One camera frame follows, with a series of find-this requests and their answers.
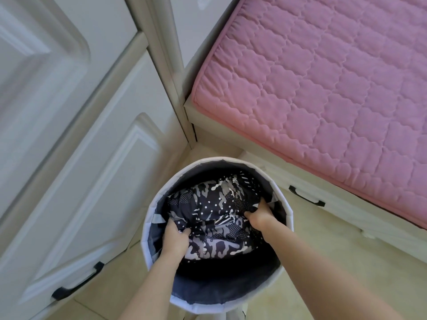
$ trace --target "bed frame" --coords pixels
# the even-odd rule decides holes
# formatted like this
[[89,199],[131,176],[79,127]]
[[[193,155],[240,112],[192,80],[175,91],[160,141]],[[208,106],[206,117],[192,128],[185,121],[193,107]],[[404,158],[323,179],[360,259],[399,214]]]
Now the bed frame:
[[280,157],[198,112],[191,98],[184,104],[194,125],[244,150],[239,157],[266,172],[277,185],[427,263],[427,230],[383,210]]

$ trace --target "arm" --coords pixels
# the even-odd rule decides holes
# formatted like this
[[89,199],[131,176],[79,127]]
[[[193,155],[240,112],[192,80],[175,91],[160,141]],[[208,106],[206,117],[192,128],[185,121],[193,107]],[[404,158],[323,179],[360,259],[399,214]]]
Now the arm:
[[167,317],[173,279],[188,248],[190,229],[182,233],[169,219],[163,238],[162,253],[148,272],[119,320],[163,320]]
[[314,319],[403,319],[350,274],[316,253],[277,221],[264,199],[255,213],[245,212],[245,216],[273,247]]

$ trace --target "camouflage print fabric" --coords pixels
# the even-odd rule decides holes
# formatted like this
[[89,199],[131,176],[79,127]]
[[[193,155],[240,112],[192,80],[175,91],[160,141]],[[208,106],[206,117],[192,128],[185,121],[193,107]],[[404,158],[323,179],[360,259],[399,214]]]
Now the camouflage print fabric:
[[168,197],[180,231],[191,228],[185,259],[228,258],[256,249],[261,233],[244,217],[260,202],[261,185],[244,171],[182,189]]

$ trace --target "black handle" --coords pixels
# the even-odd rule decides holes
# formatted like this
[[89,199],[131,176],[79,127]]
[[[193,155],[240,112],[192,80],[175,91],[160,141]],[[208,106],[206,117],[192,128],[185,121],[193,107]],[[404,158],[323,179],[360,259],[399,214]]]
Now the black handle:
[[289,191],[291,191],[293,194],[295,194],[295,195],[297,195],[297,196],[299,196],[300,198],[302,198],[302,199],[304,199],[304,200],[306,200],[306,201],[308,201],[308,202],[310,202],[310,203],[313,203],[314,205],[316,205],[316,206],[324,206],[324,202],[323,201],[321,201],[321,200],[319,200],[318,202],[313,202],[313,201],[310,201],[309,199],[306,199],[306,198],[304,198],[303,196],[301,196],[301,195],[299,195],[297,192],[296,192],[296,188],[294,187],[294,186],[289,186]]
[[56,289],[55,292],[53,292],[52,297],[56,301],[60,301],[62,299],[65,299],[66,297],[69,297],[75,291],[77,291],[79,288],[81,288],[83,285],[85,285],[87,282],[93,279],[96,275],[98,275],[103,270],[103,267],[104,267],[104,263],[102,262],[96,263],[95,266],[93,267],[96,270],[96,272],[93,273],[91,276],[89,276],[86,280],[84,280],[74,288],[65,288],[61,286],[60,288]]

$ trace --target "pink quilted mattress cover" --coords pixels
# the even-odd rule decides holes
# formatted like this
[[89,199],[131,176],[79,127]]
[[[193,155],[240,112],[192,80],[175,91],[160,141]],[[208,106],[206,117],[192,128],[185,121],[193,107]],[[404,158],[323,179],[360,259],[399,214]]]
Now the pink quilted mattress cover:
[[240,0],[197,109],[427,229],[427,0]]

